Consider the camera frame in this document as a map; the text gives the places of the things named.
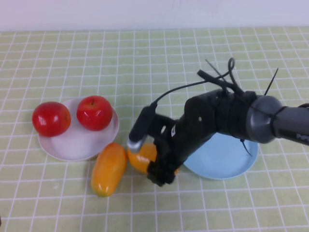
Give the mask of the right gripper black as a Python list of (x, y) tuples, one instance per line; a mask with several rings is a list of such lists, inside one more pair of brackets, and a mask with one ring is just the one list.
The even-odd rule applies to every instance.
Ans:
[(192, 153), (212, 136), (212, 119), (182, 115), (181, 118), (166, 127), (161, 140), (156, 143), (156, 163), (149, 163), (147, 178), (159, 187), (168, 184), (169, 176), (163, 169), (178, 169)]

